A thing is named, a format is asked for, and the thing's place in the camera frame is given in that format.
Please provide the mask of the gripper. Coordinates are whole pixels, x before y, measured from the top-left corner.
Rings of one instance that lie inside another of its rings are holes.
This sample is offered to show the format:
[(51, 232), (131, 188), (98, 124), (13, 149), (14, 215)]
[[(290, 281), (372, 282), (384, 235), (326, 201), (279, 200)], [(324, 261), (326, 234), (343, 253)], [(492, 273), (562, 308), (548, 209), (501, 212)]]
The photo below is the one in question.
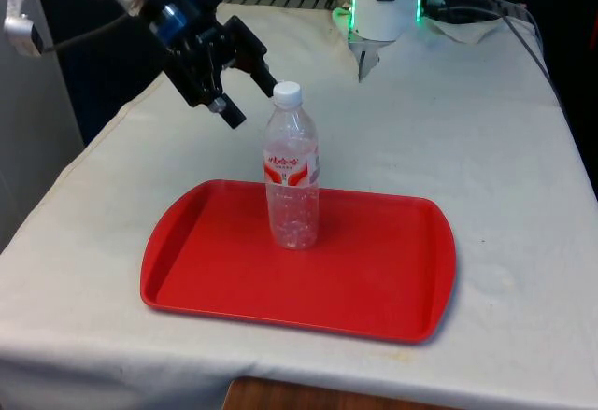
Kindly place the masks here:
[(264, 59), (266, 46), (236, 15), (216, 21), (219, 0), (143, 0), (141, 20), (166, 55), (164, 72), (191, 107), (206, 106), (236, 129), (245, 114), (223, 92), (221, 72), (248, 74), (267, 97), (277, 80)]

